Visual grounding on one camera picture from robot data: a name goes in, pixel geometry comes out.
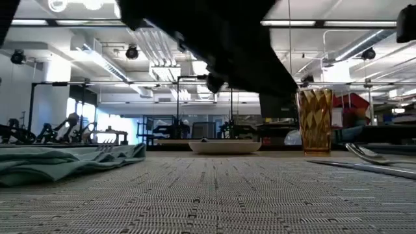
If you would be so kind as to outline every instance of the amber textured glass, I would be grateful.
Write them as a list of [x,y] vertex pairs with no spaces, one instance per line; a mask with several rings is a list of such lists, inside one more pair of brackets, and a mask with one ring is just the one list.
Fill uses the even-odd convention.
[[305,153],[329,154],[331,151],[332,90],[300,90],[296,100]]

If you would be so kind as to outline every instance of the blurry black object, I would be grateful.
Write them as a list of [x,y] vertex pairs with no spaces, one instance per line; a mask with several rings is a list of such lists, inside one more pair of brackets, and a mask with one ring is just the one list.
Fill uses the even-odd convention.
[[363,54],[361,55],[361,58],[363,59],[363,60],[367,60],[367,59],[374,59],[376,57],[376,52],[375,52],[375,50],[371,47],[371,48],[369,48],[369,49],[367,49],[367,50],[365,50],[364,52],[363,52]]
[[137,45],[129,45],[129,49],[125,52],[128,59],[135,60],[138,58]]
[[13,55],[10,58],[13,64],[21,65],[26,63],[25,51],[22,49],[15,49]]
[[207,63],[208,88],[230,88],[287,97],[297,85],[270,46],[261,25],[275,0],[118,0],[122,21],[132,30],[143,19],[172,37],[179,50],[189,50]]
[[8,125],[0,125],[0,137],[2,144],[10,143],[13,137],[17,144],[32,144],[36,140],[36,135],[19,126],[19,120],[9,119]]
[[300,82],[302,82],[302,84],[299,86],[300,88],[306,88],[309,86],[309,83],[313,83],[314,79],[313,79],[313,75],[306,75],[305,77],[300,79]]
[[396,25],[397,43],[416,40],[416,5],[408,5],[400,11]]

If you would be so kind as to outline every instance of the spotlight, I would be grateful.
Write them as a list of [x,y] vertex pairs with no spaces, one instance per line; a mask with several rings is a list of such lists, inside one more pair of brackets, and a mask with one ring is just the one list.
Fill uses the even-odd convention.
[[373,48],[370,48],[370,49],[364,51],[363,54],[361,55],[361,58],[363,60],[374,59],[375,57],[376,57],[376,52],[374,51]]
[[99,10],[103,7],[103,0],[84,0],[84,7],[88,10]]
[[68,6],[68,0],[48,0],[47,4],[49,9],[53,12],[63,12]]
[[138,58],[138,51],[137,45],[129,45],[129,49],[125,52],[125,56],[128,59],[137,59]]
[[12,61],[13,64],[25,64],[25,51],[22,49],[15,49],[12,57],[10,58],[10,61]]

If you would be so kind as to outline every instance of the green napkin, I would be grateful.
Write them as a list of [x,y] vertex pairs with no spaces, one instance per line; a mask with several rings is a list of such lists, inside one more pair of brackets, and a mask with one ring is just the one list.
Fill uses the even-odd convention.
[[110,153],[96,148],[0,148],[0,185],[58,181],[73,174],[137,163],[145,157],[145,144],[117,146]]

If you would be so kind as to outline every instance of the black chair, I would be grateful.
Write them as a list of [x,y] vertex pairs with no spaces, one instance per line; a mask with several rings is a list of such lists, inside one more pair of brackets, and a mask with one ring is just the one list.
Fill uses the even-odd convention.
[[192,138],[216,138],[215,122],[196,122],[192,124]]

